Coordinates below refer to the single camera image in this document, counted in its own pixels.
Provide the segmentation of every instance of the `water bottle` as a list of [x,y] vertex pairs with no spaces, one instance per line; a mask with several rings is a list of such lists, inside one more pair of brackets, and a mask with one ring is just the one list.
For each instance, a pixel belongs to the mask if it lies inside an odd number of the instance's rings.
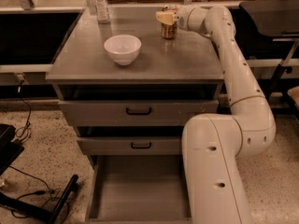
[[107,0],[94,0],[94,3],[96,8],[97,21],[99,23],[110,22]]

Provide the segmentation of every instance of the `terrazzo floor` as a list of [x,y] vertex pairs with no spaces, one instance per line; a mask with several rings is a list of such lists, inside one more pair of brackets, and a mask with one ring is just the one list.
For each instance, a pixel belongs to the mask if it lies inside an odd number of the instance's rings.
[[[25,150],[12,166],[45,180],[51,189],[64,189],[73,174],[79,189],[69,199],[70,212],[64,223],[82,223],[85,218],[93,169],[75,141],[76,135],[55,101],[29,101],[31,135]],[[28,107],[22,102],[0,101],[0,123],[17,129],[24,126]],[[277,135],[264,153],[237,161],[256,224],[299,223],[299,124],[294,116],[276,116]],[[0,191],[17,198],[24,193],[46,190],[43,183],[8,168]],[[23,200],[41,205],[48,194]],[[63,210],[57,223],[66,213]],[[0,224],[38,224],[32,218],[16,219],[0,207]]]

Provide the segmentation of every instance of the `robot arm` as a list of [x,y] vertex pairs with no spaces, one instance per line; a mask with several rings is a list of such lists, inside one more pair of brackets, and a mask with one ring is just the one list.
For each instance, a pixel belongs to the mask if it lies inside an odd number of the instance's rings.
[[157,20],[211,39],[224,71],[232,115],[202,114],[184,128],[182,153],[194,224],[253,223],[235,157],[261,153],[273,141],[275,120],[235,42],[226,7],[186,6]]

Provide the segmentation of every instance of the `gray cabinet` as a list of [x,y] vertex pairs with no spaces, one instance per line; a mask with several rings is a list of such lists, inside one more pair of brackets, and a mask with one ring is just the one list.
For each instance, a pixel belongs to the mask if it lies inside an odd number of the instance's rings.
[[[181,135],[185,123],[216,113],[223,71],[209,40],[160,35],[160,7],[114,7],[111,24],[81,16],[46,80],[94,169],[86,222],[191,223]],[[120,67],[103,44],[117,34],[142,41]]]

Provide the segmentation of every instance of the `white bowl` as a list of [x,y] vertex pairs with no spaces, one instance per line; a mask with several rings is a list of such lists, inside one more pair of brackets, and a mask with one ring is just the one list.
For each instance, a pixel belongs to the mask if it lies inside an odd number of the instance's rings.
[[141,41],[133,35],[114,35],[105,42],[104,48],[115,63],[127,65],[138,56]]

